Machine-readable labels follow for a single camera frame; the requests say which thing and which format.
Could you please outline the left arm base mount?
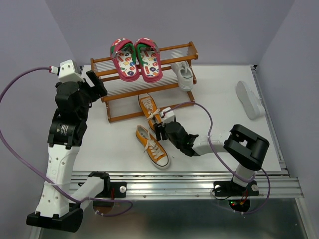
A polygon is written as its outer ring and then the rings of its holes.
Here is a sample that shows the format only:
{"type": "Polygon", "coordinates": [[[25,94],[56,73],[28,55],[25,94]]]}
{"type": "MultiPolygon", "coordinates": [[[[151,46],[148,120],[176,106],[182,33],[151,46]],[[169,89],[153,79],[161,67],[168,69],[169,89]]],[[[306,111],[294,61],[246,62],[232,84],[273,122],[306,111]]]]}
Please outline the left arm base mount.
{"type": "Polygon", "coordinates": [[[106,172],[91,172],[86,181],[72,194],[77,200],[84,198],[125,198],[127,193],[126,182],[111,181],[106,172]]]}

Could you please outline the pink flip-flop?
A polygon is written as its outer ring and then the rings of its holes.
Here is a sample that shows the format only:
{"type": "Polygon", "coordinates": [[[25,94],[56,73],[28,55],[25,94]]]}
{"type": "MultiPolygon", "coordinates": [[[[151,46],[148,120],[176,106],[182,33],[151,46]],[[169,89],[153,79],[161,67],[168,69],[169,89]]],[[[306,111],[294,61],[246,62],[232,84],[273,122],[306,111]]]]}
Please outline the pink flip-flop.
{"type": "Polygon", "coordinates": [[[121,80],[133,82],[140,76],[134,44],[126,38],[116,39],[110,47],[110,57],[121,80]]]}

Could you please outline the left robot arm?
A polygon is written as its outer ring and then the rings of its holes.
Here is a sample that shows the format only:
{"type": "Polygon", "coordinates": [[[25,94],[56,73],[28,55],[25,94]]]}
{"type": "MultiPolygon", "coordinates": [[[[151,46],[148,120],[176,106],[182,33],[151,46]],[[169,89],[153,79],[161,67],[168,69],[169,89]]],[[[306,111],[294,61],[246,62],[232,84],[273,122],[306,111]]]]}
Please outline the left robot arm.
{"type": "Polygon", "coordinates": [[[107,95],[103,82],[94,71],[86,75],[94,84],[77,76],[56,84],[54,113],[48,136],[48,167],[42,196],[34,213],[26,218],[29,226],[75,233],[81,226],[84,210],[90,199],[110,193],[109,174],[94,171],[86,182],[72,195],[67,190],[75,159],[87,129],[86,121],[92,103],[107,95]]]}

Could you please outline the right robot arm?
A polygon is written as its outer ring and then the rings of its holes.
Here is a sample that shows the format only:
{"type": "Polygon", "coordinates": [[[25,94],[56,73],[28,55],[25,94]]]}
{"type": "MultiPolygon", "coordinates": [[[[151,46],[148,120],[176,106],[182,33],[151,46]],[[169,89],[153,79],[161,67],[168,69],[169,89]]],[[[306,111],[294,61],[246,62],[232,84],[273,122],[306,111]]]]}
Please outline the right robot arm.
{"type": "Polygon", "coordinates": [[[156,123],[157,140],[169,140],[183,154],[193,157],[213,153],[233,175],[229,188],[234,194],[241,194],[254,180],[255,173],[262,168],[269,148],[269,141],[241,124],[235,124],[227,139],[217,136],[189,134],[184,127],[173,120],[156,123]],[[218,155],[229,153],[238,166],[233,171],[218,155]]]}

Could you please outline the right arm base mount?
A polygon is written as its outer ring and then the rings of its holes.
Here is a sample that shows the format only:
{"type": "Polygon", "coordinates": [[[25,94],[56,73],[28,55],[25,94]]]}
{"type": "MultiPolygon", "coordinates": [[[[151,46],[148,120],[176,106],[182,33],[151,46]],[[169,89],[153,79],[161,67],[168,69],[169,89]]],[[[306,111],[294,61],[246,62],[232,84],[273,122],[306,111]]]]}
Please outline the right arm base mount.
{"type": "Polygon", "coordinates": [[[216,198],[259,196],[259,188],[256,181],[242,187],[233,181],[215,181],[213,183],[212,195],[216,198]]]}

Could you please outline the white sneaker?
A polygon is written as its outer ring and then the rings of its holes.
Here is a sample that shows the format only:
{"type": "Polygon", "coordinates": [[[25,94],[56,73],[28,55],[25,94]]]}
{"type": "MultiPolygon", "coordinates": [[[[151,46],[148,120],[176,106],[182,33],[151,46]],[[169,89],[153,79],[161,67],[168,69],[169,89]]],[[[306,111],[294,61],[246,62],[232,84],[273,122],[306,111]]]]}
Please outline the white sneaker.
{"type": "Polygon", "coordinates": [[[193,88],[193,73],[187,61],[171,63],[171,69],[177,76],[178,87],[189,92],[193,88]]]}

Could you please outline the orange sneaker one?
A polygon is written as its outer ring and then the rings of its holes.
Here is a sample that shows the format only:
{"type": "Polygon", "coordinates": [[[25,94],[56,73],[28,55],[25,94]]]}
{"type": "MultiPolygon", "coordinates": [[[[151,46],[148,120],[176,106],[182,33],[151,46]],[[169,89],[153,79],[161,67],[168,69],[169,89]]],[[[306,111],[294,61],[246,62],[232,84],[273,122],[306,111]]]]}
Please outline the orange sneaker one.
{"type": "Polygon", "coordinates": [[[167,152],[146,128],[137,125],[135,135],[153,166],[160,170],[166,170],[170,167],[170,158],[167,152]]]}
{"type": "Polygon", "coordinates": [[[161,123],[160,108],[157,107],[150,94],[138,95],[139,106],[146,117],[151,130],[155,130],[155,125],[161,123]]]}

